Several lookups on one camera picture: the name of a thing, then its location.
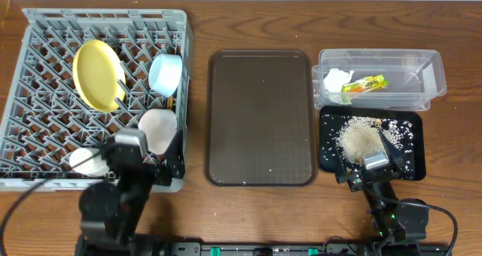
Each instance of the green clip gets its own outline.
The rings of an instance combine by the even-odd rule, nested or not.
[[[221,248],[211,248],[211,256],[221,256]]]
[[[308,256],[318,255],[318,249],[308,248]]]

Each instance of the clear plastic container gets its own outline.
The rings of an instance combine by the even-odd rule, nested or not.
[[[328,92],[323,79],[330,69],[354,71],[350,82],[383,74],[389,86],[368,93]],[[447,92],[447,85],[436,50],[326,49],[313,67],[313,90],[316,108],[343,100],[355,107],[425,111],[431,99]]]

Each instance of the black tray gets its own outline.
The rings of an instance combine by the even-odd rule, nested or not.
[[[402,173],[401,178],[405,180],[419,181],[426,176],[425,165],[425,150],[423,146],[423,125],[422,118],[414,112],[410,111],[387,111],[380,109],[369,108],[352,108],[348,106],[324,106],[319,112],[320,119],[320,144],[319,144],[319,167],[325,172],[335,173],[340,166],[344,168],[344,172],[348,166],[352,167],[348,161],[342,161],[340,165],[340,159],[336,154],[334,148],[333,134],[339,131],[341,127],[351,117],[377,117],[379,119],[392,119],[398,121],[398,126],[405,121],[412,124],[411,132],[412,139],[405,136],[401,139],[401,143],[404,146],[401,150],[412,150],[410,153],[404,152],[404,161],[409,161],[408,169]]]
[[[304,186],[316,178],[310,69],[298,50],[223,50],[211,57],[209,182]]]

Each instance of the brown tray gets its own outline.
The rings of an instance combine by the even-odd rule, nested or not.
[[[205,175],[220,186],[304,186],[318,169],[310,60],[223,50],[209,63]]]

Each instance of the pile of rice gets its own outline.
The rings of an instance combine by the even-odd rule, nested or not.
[[[339,136],[336,138],[338,147],[342,147],[341,157],[350,163],[361,163],[361,158],[377,151],[384,151],[382,140],[378,135],[378,129],[374,127],[374,117],[352,117],[341,128]],[[403,148],[400,140],[405,134],[410,132],[408,122],[403,122],[406,127],[397,127],[398,121],[382,119],[383,123],[389,122],[389,128],[382,130],[383,135],[396,148]]]

